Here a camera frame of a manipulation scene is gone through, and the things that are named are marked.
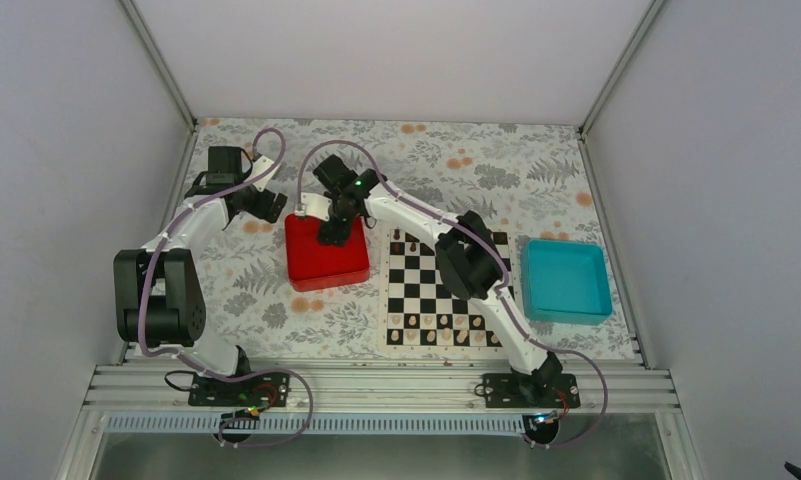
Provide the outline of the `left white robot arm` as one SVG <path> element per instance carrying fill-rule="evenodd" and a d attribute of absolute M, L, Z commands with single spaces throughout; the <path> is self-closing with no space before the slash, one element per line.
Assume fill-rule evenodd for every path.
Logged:
<path fill-rule="evenodd" d="M 152 240 L 113 261 L 116 326 L 146 357 L 172 357 L 215 380 L 231 405 L 246 402 L 254 377 L 244 350 L 207 326 L 195 258 L 241 213 L 276 222 L 287 198 L 267 188 L 281 161 L 241 147 L 213 146 L 174 218 Z"/>

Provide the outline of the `red plastic tray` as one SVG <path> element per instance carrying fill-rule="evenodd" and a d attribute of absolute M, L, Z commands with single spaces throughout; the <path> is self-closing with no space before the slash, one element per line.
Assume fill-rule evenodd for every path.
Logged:
<path fill-rule="evenodd" d="M 344 246 L 320 244 L 320 225 L 313 217 L 289 214 L 285 218 L 286 266 L 293 289 L 309 292 L 367 281 L 371 262 L 362 221 L 353 223 L 352 235 Z"/>

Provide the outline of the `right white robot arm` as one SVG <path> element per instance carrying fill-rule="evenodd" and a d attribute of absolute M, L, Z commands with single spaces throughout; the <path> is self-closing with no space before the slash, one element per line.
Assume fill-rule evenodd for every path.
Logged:
<path fill-rule="evenodd" d="M 564 390 L 556 387 L 562 364 L 555 353 L 534 345 L 529 323 L 519 315 L 508 287 L 510 271 L 478 214 L 437 209 L 374 169 L 356 173 L 336 155 L 322 160 L 313 173 L 324 191 L 303 193 L 300 200 L 306 215 L 321 222 L 320 244 L 345 245 L 359 218 L 400 227 L 433 250 L 442 284 L 477 309 L 498 337 L 516 381 L 513 396 L 531 407 L 562 398 Z"/>

